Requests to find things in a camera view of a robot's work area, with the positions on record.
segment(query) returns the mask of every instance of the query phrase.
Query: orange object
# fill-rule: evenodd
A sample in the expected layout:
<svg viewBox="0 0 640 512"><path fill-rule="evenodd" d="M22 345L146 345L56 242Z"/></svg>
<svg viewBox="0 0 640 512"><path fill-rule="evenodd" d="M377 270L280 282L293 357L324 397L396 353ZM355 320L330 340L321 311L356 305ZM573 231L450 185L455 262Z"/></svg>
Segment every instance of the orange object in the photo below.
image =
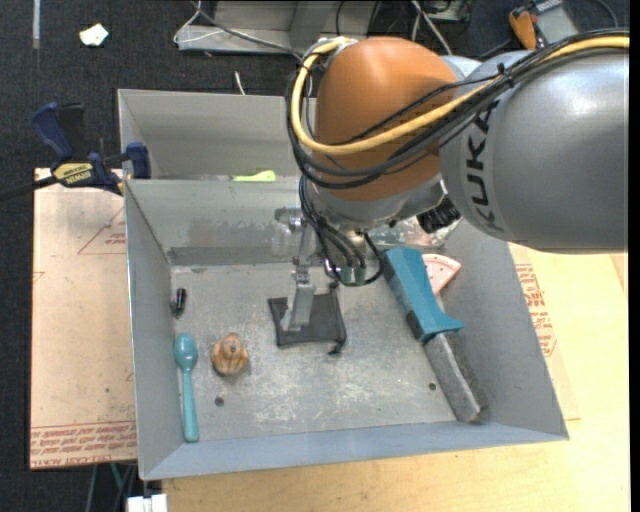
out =
<svg viewBox="0 0 640 512"><path fill-rule="evenodd" d="M527 50L535 50L537 46L536 32L533 27L535 19L525 8L514 9L509 14L509 25Z"/></svg>
<svg viewBox="0 0 640 512"><path fill-rule="evenodd" d="M323 144L344 143L427 93L455 81L456 77L445 61L422 45L395 37L360 41L338 53L322 77L316 101L315 137ZM385 128L444 105L455 91L454 88L439 94ZM352 169L380 164L417 133L335 159ZM314 152L313 157L334 167L321 153ZM433 178L438 171L439 157L435 152L399 174L383 176L362 187L329 192L354 201L382 199L413 189ZM353 179L323 175L319 171L317 174L326 181Z"/></svg>
<svg viewBox="0 0 640 512"><path fill-rule="evenodd" d="M220 375L238 373L244 368L247 359L247 349L235 332L219 339L211 349L211 362Z"/></svg>

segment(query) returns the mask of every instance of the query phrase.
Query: white wire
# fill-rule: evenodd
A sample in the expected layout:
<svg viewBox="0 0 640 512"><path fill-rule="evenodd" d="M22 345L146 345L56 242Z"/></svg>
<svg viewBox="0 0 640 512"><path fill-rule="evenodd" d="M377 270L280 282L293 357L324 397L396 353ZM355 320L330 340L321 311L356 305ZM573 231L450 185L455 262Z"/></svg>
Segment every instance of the white wire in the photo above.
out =
<svg viewBox="0 0 640 512"><path fill-rule="evenodd" d="M242 88L242 82L240 82L240 73L235 71L233 73L233 76L236 79L236 85L238 86L238 89L240 89L240 92L242 93L243 96L246 96L247 94L244 92L244 89Z"/></svg>
<svg viewBox="0 0 640 512"><path fill-rule="evenodd" d="M449 47L449 45L447 44L447 41L445 41L444 37L442 37L442 34L440 33L440 31L436 28L436 26L433 24L433 21L431 21L431 18L429 18L429 16L427 15L426 12L424 12L424 9L422 9L422 6L416 1L416 0L411 0L411 4L416 8L416 10L418 11L418 15L422 15L422 18L424 19L424 21L427 23L427 25L429 25L429 28L431 29L431 31L433 32L433 34L438 38L438 41L440 41L440 44L442 45L442 47L445 49L445 51L449 54L449 55L453 55L453 52L451 51L451 48ZM416 30L416 34L417 34L417 25L414 25L414 29Z"/></svg>
<svg viewBox="0 0 640 512"><path fill-rule="evenodd" d="M205 37L210 37L210 36L215 36L216 34L225 34L225 33L226 32L224 30L216 30L215 32L208 32L208 33L203 34L203 35L198 36L198 37L192 37L191 39L180 39L180 40L177 40L177 35L178 34L176 34L173 37L173 42L176 43L176 44L191 43L193 41L199 41L200 39L204 39Z"/></svg>
<svg viewBox="0 0 640 512"><path fill-rule="evenodd" d="M300 58L299 52L293 50L292 48L288 48L287 46L284 46L282 44L273 43L271 41L266 41L264 39L260 39L260 38L254 37L254 36L250 36L249 34L245 34L244 32L240 32L240 31L235 30L235 29L226 28L226 27L220 25L219 23L216 23L211 16L209 16L206 12L204 12L202 10L202 2L201 1L199 1L196 4L193 0L189 0L189 3L192 4L196 8L196 12L198 14L200 14L205 20L207 20L209 23L211 23L214 27L218 27L223 32L226 32L226 33L228 33L230 35L233 35L233 36L236 36L236 37L240 37L241 39L245 39L245 40L251 41L253 43L257 43L257 44L260 44L260 45L263 45L263 46L267 46L267 47L270 47L270 48L277 48L277 49L283 50L286 53L289 53L289 54L292 54L292 55L296 56L296 58Z"/></svg>
<svg viewBox="0 0 640 512"><path fill-rule="evenodd" d="M186 28L189 25L191 25L194 21L196 21L196 18L198 16L200 16L200 8L201 7L202 7L202 0L198 0L198 8L196 9L196 12L194 12L193 16L191 16L191 18L189 18L184 25L182 25L178 30L176 30L176 33L173 35L173 42L175 44L188 43L188 42L191 42L191 41L195 41L195 39L188 39L186 41L185 40L178 41L178 34L180 33L181 30L183 30L184 28Z"/></svg>

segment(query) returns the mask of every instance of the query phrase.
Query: yellow cable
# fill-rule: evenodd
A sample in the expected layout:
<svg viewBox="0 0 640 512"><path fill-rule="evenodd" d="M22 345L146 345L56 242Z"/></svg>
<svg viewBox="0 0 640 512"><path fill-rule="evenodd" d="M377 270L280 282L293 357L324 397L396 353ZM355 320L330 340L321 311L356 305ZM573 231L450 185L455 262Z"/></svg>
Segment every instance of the yellow cable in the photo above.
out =
<svg viewBox="0 0 640 512"><path fill-rule="evenodd" d="M342 44L342 40L334 40L325 45L321 45L318 48L314 49L314 53L311 54L304 61L304 67L300 70L298 77L294 83L293 93L291 96L291 124L293 130L298 137L301 144L305 145L309 149L313 151L318 151L320 153L328 154L328 155L344 155L351 153L358 153L360 151L366 151L368 149L372 149L382 144L386 144L389 141L395 140L398 137L402 137L403 135L407 135L412 131L418 130L420 128L426 128L430 124L433 124L438 119L441 119L443 116L448 115L453 110L455 110L461 103L474 96L478 92L482 91L485 87L488 87L493 83L494 80L486 82L480 87L474 89L473 91L464 94L458 98L451 100L450 102L433 109L425 114L422 114L419 117L412 119L411 121L407 121L406 123L396 126L386 132L380 133L378 135L371 136L367 139L362 139L356 142L351 142L348 144L338 144L338 145L327 145L316 142L314 139L309 137L305 132L300 116L300 99L302 97L302 91L304 88L305 80L309 74L308 69L313 65L316 59L320 56L318 54L329 53L336 49L338 46ZM546 57L542 62L547 62L549 60L575 53L577 51L589 48L628 48L629 47L629 37L628 36L602 36L594 39L588 39L585 41L579 41L576 43L572 43L570 45L565 46L552 53L548 57Z"/></svg>

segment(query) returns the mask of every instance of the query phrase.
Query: brown toy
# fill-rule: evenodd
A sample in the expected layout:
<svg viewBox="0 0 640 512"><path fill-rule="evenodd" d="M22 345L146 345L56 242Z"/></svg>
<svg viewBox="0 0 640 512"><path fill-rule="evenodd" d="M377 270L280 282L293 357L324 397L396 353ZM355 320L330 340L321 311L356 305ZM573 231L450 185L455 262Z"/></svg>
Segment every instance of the brown toy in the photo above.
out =
<svg viewBox="0 0 640 512"><path fill-rule="evenodd" d="M247 349L235 332L220 338L211 349L213 368L220 375L235 375L242 370L247 357Z"/></svg>

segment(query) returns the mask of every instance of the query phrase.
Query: black object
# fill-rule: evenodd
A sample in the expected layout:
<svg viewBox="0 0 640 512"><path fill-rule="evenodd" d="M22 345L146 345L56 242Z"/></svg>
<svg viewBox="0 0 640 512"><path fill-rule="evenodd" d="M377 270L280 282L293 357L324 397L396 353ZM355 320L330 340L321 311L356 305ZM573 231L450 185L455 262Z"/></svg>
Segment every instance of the black object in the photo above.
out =
<svg viewBox="0 0 640 512"><path fill-rule="evenodd" d="M444 196L438 206L417 216L418 223L429 234L450 226L459 218L460 212L453 205L449 196Z"/></svg>
<svg viewBox="0 0 640 512"><path fill-rule="evenodd" d="M184 308L187 302L187 290L184 288L178 288L176 291L176 300L171 302L171 312L176 318L180 318L184 313Z"/></svg>
<svg viewBox="0 0 640 512"><path fill-rule="evenodd" d="M335 291L314 296L309 325L301 327L298 331L285 331L280 323L289 309L286 297L269 299L268 302L276 326L276 343L279 347L296 343L335 341L337 344L329 354L336 355L342 351L347 341L347 331Z"/></svg>
<svg viewBox="0 0 640 512"><path fill-rule="evenodd" d="M34 190L48 187L49 185L53 185L54 183L58 183L58 180L55 178L55 176L49 176L33 183L29 183L28 185L14 188L13 190L9 190L8 192L3 192L2 194L0 194L0 203L2 201L6 201L7 199L19 197L24 194L28 194L29 192L33 192Z"/></svg>

